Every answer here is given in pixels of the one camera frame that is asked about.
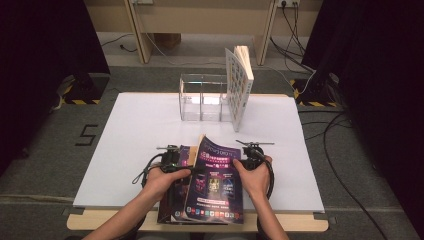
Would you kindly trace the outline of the black curtain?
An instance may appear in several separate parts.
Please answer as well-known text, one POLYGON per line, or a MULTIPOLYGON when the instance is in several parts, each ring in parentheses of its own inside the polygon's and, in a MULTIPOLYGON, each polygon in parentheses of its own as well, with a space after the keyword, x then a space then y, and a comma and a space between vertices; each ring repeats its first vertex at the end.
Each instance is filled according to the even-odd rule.
POLYGON ((0 0, 0 176, 66 77, 108 71, 84 0, 0 0))
POLYGON ((424 240, 424 0, 323 0, 304 64, 331 74, 424 240))

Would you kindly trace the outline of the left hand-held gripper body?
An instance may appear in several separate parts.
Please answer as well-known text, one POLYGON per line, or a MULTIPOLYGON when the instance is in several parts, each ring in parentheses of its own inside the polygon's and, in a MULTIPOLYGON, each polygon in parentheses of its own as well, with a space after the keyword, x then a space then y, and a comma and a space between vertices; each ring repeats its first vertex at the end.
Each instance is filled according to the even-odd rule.
POLYGON ((178 161, 180 158, 180 148, 176 145, 168 145, 165 152, 160 155, 159 168, 164 173, 172 173, 178 171, 178 161))

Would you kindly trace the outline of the clear acrylic magazine holder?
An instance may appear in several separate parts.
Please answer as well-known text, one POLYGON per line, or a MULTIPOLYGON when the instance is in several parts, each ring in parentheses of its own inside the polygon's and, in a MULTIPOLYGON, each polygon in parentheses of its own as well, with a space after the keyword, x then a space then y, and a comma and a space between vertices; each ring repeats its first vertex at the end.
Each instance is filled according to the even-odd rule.
POLYGON ((233 107, 225 75, 182 74, 179 84, 182 121, 233 122, 233 107))

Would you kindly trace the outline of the person's right hand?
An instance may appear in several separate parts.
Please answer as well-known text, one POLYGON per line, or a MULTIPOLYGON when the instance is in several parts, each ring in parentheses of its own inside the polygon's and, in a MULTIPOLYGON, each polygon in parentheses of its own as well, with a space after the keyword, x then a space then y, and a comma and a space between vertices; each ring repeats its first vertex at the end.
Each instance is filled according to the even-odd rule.
POLYGON ((254 170, 246 170, 242 163, 235 159, 233 164, 239 172, 243 188, 249 194, 253 201, 267 199, 267 191, 269 187, 269 170, 265 163, 260 164, 254 170))

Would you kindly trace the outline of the purple magazine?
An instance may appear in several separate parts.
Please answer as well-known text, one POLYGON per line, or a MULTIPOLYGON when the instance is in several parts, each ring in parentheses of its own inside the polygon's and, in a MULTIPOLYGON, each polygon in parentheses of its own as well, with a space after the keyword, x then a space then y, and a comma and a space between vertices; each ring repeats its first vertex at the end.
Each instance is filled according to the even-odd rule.
POLYGON ((183 216, 201 223, 243 224, 243 187, 233 160, 241 150, 200 137, 183 216))
MULTIPOLYGON (((178 166, 188 167, 194 164, 197 147, 196 146, 181 146, 180 157, 177 162, 178 166)), ((170 221, 172 223, 189 222, 189 219, 184 213, 184 204, 189 189, 191 177, 178 180, 172 190, 171 214, 170 221)))

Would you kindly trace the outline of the white magazine with picture grid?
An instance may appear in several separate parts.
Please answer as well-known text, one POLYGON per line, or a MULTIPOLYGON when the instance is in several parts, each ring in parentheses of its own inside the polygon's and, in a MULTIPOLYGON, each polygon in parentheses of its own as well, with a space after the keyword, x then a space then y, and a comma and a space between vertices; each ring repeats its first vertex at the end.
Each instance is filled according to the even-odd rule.
POLYGON ((253 87, 254 74, 247 46, 235 46, 233 51, 226 49, 225 53, 227 102, 233 129, 238 132, 253 87))

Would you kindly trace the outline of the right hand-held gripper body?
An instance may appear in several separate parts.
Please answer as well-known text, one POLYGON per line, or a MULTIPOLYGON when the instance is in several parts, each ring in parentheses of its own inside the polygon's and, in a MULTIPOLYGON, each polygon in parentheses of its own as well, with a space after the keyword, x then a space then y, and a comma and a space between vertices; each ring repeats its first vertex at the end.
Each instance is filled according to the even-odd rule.
POLYGON ((238 143, 242 144, 243 153, 247 156, 246 159, 241 159, 240 162, 246 170, 255 170, 262 163, 264 163, 268 170, 272 170, 271 163, 266 160, 263 149, 260 147, 259 142, 242 142, 238 140, 238 143))

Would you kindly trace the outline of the stand base with striped tape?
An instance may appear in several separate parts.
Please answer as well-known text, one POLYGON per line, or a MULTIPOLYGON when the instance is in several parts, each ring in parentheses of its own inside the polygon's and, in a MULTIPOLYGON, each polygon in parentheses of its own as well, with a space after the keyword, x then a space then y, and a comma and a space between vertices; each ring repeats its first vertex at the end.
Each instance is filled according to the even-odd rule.
POLYGON ((295 102, 301 106, 336 107, 334 93, 326 81, 315 79, 312 74, 307 79, 293 79, 290 81, 293 88, 295 102))
POLYGON ((59 103, 97 105, 102 98, 109 80, 110 75, 104 73, 90 73, 87 81, 78 80, 74 76, 68 76, 57 89, 59 103))

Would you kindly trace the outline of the person's left hand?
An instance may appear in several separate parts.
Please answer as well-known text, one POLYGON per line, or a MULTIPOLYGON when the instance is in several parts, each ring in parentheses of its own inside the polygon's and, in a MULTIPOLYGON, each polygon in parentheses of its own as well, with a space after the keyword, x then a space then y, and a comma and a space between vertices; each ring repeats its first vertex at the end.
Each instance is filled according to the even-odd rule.
POLYGON ((172 183, 190 175, 191 171, 188 169, 164 173, 159 167, 151 168, 148 173, 146 185, 141 191, 141 195, 145 201, 156 203, 162 199, 172 183))

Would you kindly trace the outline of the brown cardboard box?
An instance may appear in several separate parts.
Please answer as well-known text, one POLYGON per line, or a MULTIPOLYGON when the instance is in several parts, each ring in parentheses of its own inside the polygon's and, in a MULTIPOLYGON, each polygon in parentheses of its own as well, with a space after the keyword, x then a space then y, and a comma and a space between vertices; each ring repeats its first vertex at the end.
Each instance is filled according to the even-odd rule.
POLYGON ((181 43, 180 33, 155 33, 155 43, 158 47, 173 49, 181 43))

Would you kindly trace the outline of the light wooden background desk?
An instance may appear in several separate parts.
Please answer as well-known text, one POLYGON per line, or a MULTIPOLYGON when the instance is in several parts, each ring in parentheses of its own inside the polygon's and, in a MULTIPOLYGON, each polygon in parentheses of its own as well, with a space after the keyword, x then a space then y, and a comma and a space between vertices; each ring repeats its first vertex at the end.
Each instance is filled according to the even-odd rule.
POLYGON ((83 0, 95 30, 135 35, 140 62, 147 64, 155 33, 248 35, 256 62, 265 63, 269 38, 300 37, 313 29, 323 0, 300 0, 299 7, 277 7, 278 0, 83 0))

